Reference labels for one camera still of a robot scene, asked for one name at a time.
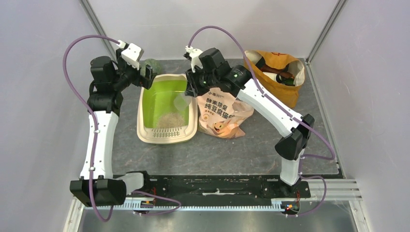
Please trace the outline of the cream green litter box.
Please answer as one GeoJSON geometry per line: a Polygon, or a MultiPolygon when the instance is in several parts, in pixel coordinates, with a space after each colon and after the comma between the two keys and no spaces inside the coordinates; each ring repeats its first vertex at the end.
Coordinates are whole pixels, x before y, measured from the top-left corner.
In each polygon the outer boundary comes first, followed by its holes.
{"type": "Polygon", "coordinates": [[[175,144],[190,140],[197,132],[198,109],[196,100],[183,111],[174,106],[178,93],[186,90],[185,74],[161,74],[155,77],[150,89],[141,89],[137,113],[137,136],[149,144],[175,144]],[[176,112],[183,115],[186,125],[179,128],[158,129],[160,116],[176,112]]]}

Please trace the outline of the pink cat litter bag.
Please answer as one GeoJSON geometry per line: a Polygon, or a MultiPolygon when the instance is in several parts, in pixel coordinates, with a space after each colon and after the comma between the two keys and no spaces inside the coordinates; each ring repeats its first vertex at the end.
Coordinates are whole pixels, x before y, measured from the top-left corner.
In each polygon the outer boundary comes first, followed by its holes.
{"type": "Polygon", "coordinates": [[[199,131],[223,139],[245,135],[240,125],[253,115],[252,106],[217,87],[196,100],[200,112],[199,131]]]}

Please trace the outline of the clear plastic scoop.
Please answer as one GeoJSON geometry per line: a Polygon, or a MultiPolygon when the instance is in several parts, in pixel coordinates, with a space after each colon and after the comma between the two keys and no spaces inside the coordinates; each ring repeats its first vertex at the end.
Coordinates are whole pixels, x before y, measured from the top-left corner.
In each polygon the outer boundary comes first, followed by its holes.
{"type": "Polygon", "coordinates": [[[174,106],[178,111],[185,110],[192,101],[192,96],[186,95],[185,92],[178,93],[174,99],[174,106]]]}

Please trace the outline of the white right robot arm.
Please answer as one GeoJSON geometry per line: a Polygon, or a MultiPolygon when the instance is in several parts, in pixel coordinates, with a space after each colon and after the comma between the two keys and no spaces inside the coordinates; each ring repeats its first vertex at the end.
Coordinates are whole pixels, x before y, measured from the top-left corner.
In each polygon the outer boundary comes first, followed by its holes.
{"type": "Polygon", "coordinates": [[[186,90],[175,98],[175,107],[182,110],[194,98],[216,87],[252,106],[282,136],[275,145],[282,159],[279,191],[286,198],[295,195],[301,179],[300,158],[311,135],[307,127],[314,124],[314,118],[302,116],[279,101],[252,77],[250,68],[243,65],[231,67],[216,48],[202,51],[186,46],[184,57],[190,61],[191,68],[186,71],[186,90]]]}

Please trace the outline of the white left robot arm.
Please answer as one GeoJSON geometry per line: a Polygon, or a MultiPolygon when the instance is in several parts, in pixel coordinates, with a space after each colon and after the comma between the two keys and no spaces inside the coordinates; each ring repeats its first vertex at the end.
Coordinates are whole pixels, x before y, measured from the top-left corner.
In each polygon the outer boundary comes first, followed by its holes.
{"type": "Polygon", "coordinates": [[[87,106],[89,114],[89,141],[86,160],[79,180],[70,182],[70,192],[85,206],[122,205],[133,191],[147,197],[152,190],[144,180],[145,172],[131,172],[114,178],[112,151],[116,126],[123,102],[122,91],[131,84],[149,89],[154,80],[152,68],[146,65],[141,75],[139,60],[143,49],[130,44],[116,50],[116,60],[101,56],[90,63],[93,81],[89,86],[87,106]]]}

